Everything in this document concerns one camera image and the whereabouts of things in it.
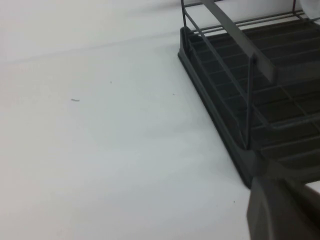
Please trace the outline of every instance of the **dish drying rack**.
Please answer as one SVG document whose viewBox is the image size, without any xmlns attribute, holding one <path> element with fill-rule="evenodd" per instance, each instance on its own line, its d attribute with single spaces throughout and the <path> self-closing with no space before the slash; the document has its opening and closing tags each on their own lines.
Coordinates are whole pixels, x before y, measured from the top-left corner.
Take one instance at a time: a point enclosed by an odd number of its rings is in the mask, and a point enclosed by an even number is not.
<svg viewBox="0 0 320 240">
<path fill-rule="evenodd" d="M 293 0 L 288 12 L 232 21 L 218 4 L 181 0 L 178 56 L 243 182 L 320 180 L 320 17 Z M 220 24 L 199 27 L 187 11 L 198 5 Z"/>
</svg>

